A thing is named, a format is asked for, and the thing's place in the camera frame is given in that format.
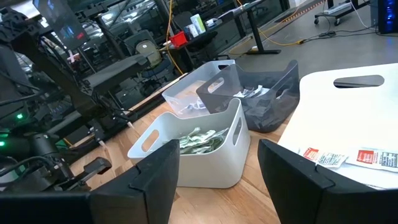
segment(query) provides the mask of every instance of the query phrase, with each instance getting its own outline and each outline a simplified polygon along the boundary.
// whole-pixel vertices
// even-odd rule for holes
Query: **wooden table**
[[[96,175],[87,184],[93,189],[107,183],[133,166],[127,157],[130,147],[159,115],[172,111],[167,103],[139,119],[133,128],[126,128],[72,165],[77,174],[83,166],[98,156],[107,158],[113,167],[103,175]],[[242,179],[229,189],[198,189],[177,187],[169,223],[172,224],[243,224],[280,223],[274,205],[262,179],[257,146],[260,139],[277,142],[289,122],[290,117],[272,133],[261,134],[251,131],[251,145],[246,159]]]

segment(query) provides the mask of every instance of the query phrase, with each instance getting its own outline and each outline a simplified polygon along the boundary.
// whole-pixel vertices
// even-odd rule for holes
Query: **wheeled stand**
[[[334,6],[333,0],[327,0],[327,1],[328,1],[328,8],[329,9]],[[354,5],[354,8],[356,10],[361,9],[362,7],[370,4],[369,1],[364,1],[360,5],[358,5],[358,0],[352,0],[352,2],[353,2],[353,5]],[[332,14],[324,14],[323,12],[318,13],[318,14],[315,15],[315,20],[314,20],[313,23],[315,25],[317,25],[319,23],[319,17],[334,17],[335,18],[335,26],[338,26],[338,25],[340,25],[340,18],[345,16],[345,15],[347,15],[347,14],[349,14],[349,13],[351,13],[351,12],[354,12],[355,11],[354,8],[351,6],[350,8],[342,9],[342,10],[339,10],[339,11],[337,11],[335,13],[332,13]]]

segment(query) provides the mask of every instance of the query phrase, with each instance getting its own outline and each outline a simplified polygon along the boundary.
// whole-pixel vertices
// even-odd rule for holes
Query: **white plastic bin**
[[[188,135],[195,127],[202,131],[229,128],[224,143],[206,154],[181,155],[179,187],[228,188],[240,180],[250,146],[250,135],[241,101],[232,99],[227,110],[196,118],[182,119],[166,112],[160,115],[129,150],[127,156],[134,163],[160,148],[171,139]],[[142,150],[153,131],[159,137],[147,152]]]

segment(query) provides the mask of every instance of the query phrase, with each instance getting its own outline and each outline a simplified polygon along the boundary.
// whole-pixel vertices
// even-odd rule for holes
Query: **storage bin handle cutout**
[[[337,78],[333,82],[336,88],[367,88],[378,87],[384,84],[381,75],[365,75],[360,77]]]

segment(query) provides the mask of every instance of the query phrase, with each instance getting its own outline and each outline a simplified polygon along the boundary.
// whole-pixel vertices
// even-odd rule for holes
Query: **office chair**
[[[141,72],[141,82],[144,84],[140,88],[140,93],[143,96],[149,96],[157,88],[162,86],[162,83],[168,81],[167,74],[176,76],[174,65],[171,60],[164,55],[161,55],[155,45],[155,40],[152,38],[148,30],[142,30],[135,35],[124,40],[128,44],[127,48],[130,55],[152,53],[148,60],[150,66]]]
[[[174,21],[180,28],[180,30],[183,30],[184,27],[192,24],[191,17],[191,12],[185,11],[176,15],[174,17]],[[198,60],[200,60],[200,55],[204,53],[206,56],[204,62],[211,61],[212,59],[218,60],[220,57],[226,57],[227,59],[230,59],[229,55],[216,55],[214,57],[210,57],[210,55],[206,51],[206,47],[210,45],[210,43],[217,35],[217,31],[205,32],[201,34],[198,39],[190,42],[186,46],[186,48],[190,53],[194,53],[193,57],[196,57]]]

